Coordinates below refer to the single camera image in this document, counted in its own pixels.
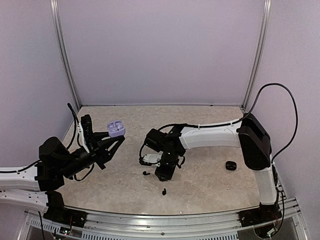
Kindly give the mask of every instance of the metal frame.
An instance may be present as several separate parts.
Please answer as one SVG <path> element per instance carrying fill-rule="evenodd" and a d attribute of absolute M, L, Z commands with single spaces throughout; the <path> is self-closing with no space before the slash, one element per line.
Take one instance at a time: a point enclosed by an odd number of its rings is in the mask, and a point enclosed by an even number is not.
<path fill-rule="evenodd" d="M 292 218 L 295 222 L 299 240 L 308 240 L 308 233 L 300 208 L 295 198 L 285 200 L 285 219 Z M 239 210 L 204 213 L 192 215 L 133 215 L 93 211 L 75 207 L 72 209 L 88 213 L 84 228 L 72 227 L 76 236 L 71 239 L 208 239 L 221 236 L 236 236 L 237 232 L 252 229 L 253 226 L 242 227 L 239 220 Z M 30 210 L 18 240 L 25 240 L 30 226 L 40 229 L 38 213 Z M 44 219 L 44 230 L 51 231 L 60 227 L 67 227 L 56 222 Z"/>
<path fill-rule="evenodd" d="M 256 78 L 257 78 L 259 65 L 260 65 L 260 61 L 261 61 L 261 57 L 263 54 L 264 45 L 265 45 L 265 41 L 266 41 L 268 23 L 269 23 L 269 18 L 270 18 L 270 10 L 271 10 L 271 0 L 265 0 L 258 45 L 257 45 L 255 56 L 254 56 L 254 61 L 253 61 L 253 66 L 252 66 L 251 73 L 250 73 L 249 83 L 248 83 L 248 86 L 247 86 L 247 89 L 245 92 L 245 96 L 244 96 L 244 100 L 242 103 L 242 108 L 244 110 L 246 110 L 246 108 L 248 107 L 249 100 L 250 100 L 252 91 L 254 89 Z"/>
<path fill-rule="evenodd" d="M 57 38 L 57 42 L 58 42 L 58 46 L 61 54 L 61 60 L 63 63 L 67 82 L 71 91 L 71 95 L 72 95 L 75 107 L 77 110 L 80 110 L 82 104 L 81 104 L 81 100 L 80 100 L 80 97 L 76 88 L 76 84 L 71 72 L 70 64 L 69 64 L 69 59 L 68 59 L 67 50 L 66 50 L 65 41 L 64 41 L 64 35 L 62 32 L 62 26 L 60 21 L 58 0 L 50 0 L 50 5 L 51 5 L 51 12 L 53 17 L 53 24 L 55 28 L 56 38 Z"/>

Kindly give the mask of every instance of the small black object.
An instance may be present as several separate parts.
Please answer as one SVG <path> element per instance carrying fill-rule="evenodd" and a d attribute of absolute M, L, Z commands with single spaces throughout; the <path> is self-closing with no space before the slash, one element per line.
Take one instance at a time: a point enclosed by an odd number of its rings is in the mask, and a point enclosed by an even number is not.
<path fill-rule="evenodd" d="M 237 169 L 237 164 L 234 161 L 227 161 L 225 163 L 225 169 L 234 171 Z"/>

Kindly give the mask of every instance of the white plastic part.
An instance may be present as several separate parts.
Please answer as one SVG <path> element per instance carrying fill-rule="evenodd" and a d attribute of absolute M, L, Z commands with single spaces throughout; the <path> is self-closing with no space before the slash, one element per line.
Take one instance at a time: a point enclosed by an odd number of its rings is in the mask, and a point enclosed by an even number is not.
<path fill-rule="evenodd" d="M 47 202 L 48 197 L 44 192 L 0 188 L 0 204 L 20 205 L 44 213 L 48 209 Z"/>
<path fill-rule="evenodd" d="M 0 171 L 18 171 L 23 168 L 23 166 L 1 167 Z M 2 173 L 0 174 L 0 188 L 40 191 L 39 184 L 38 181 L 35 180 L 35 176 L 37 176 L 37 168 L 35 166 L 21 172 Z"/>
<path fill-rule="evenodd" d="M 160 166 L 160 162 L 161 160 L 161 155 L 160 154 L 146 154 L 143 156 L 143 161 L 145 163 L 150 163 L 150 164 L 154 164 L 155 166 L 159 167 Z"/>
<path fill-rule="evenodd" d="M 184 127 L 179 138 L 184 149 L 198 147 L 230 146 L 240 148 L 240 141 L 237 129 L 241 127 L 241 122 L 232 124 L 239 119 L 227 122 L 198 125 L 197 128 Z M 228 126 L 201 128 L 201 126 L 227 124 Z"/>
<path fill-rule="evenodd" d="M 273 205 L 277 201 L 277 190 L 274 182 L 272 166 L 266 167 L 263 170 L 255 171 L 255 181 L 259 189 L 260 202 L 263 205 Z"/>
<path fill-rule="evenodd" d="M 89 151 L 89 148 L 87 147 L 87 144 L 86 144 L 86 140 L 85 140 L 85 136 L 84 136 L 84 129 L 83 129 L 80 122 L 78 123 L 78 133 L 80 134 L 81 145 L 83 146 L 85 151 L 89 154 L 90 151 Z"/>

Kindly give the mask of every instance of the purple object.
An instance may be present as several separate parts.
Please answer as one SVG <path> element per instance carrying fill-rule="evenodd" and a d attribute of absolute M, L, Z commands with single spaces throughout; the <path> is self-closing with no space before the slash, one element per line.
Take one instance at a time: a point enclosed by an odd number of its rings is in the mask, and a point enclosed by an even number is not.
<path fill-rule="evenodd" d="M 121 120 L 111 121 L 107 125 L 110 138 L 115 138 L 118 136 L 124 136 L 126 133 L 126 128 Z"/>

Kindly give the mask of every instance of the marble-patterned surface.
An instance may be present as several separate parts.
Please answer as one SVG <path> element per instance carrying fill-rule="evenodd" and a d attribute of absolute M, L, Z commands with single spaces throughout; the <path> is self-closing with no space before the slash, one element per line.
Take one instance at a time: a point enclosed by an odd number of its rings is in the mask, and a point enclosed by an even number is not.
<path fill-rule="evenodd" d="M 210 124 L 240 118 L 237 107 L 217 106 L 99 106 L 83 107 L 78 117 L 90 114 L 93 130 L 106 131 L 107 123 L 123 120 L 126 140 L 113 159 L 84 181 L 65 180 L 59 189 L 67 206 L 126 214 L 176 215 L 212 213 L 259 204 L 253 173 L 245 166 L 241 149 L 203 147 L 187 150 L 182 169 L 171 181 L 160 182 L 155 167 L 139 164 L 139 149 L 151 128 L 170 123 Z M 63 143 L 72 137 L 70 127 Z M 77 148 L 74 142 L 71 151 Z M 152 153 L 144 148 L 143 153 Z M 236 171 L 225 169 L 226 161 L 237 163 Z M 81 178 L 88 170 L 77 176 Z M 151 175 L 144 176 L 143 171 Z"/>

